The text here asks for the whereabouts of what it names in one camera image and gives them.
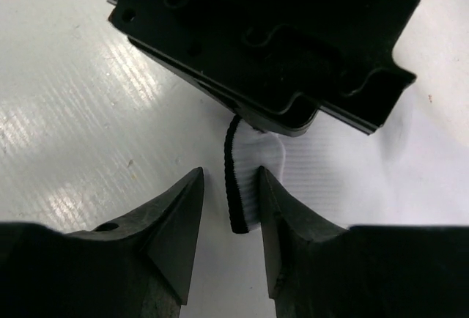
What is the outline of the white sock black stripes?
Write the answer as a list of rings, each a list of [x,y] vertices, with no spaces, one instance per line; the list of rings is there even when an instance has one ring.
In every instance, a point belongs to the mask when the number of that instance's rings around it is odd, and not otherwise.
[[[318,25],[335,16],[352,50],[341,49],[320,113],[297,138],[256,132],[234,118],[226,135],[232,229],[259,224],[254,175],[260,166],[334,223],[466,224],[468,149],[442,136],[413,106],[412,73],[392,51],[420,0],[288,0]]]

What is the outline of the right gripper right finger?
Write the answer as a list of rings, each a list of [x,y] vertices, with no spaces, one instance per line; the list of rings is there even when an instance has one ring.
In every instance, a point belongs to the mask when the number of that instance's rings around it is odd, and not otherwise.
[[[468,228],[343,229],[258,170],[268,294],[278,317],[466,317]]]

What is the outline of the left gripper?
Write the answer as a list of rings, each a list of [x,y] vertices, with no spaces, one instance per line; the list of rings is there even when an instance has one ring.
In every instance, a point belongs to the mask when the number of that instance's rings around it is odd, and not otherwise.
[[[421,0],[106,1],[134,47],[262,131],[323,111],[372,134],[416,80],[393,51]]]

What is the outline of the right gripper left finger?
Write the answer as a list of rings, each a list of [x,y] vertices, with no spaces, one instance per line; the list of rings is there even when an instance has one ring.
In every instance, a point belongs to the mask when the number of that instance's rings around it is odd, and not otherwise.
[[[3,317],[178,317],[188,301],[204,200],[196,168],[90,231],[1,225]]]

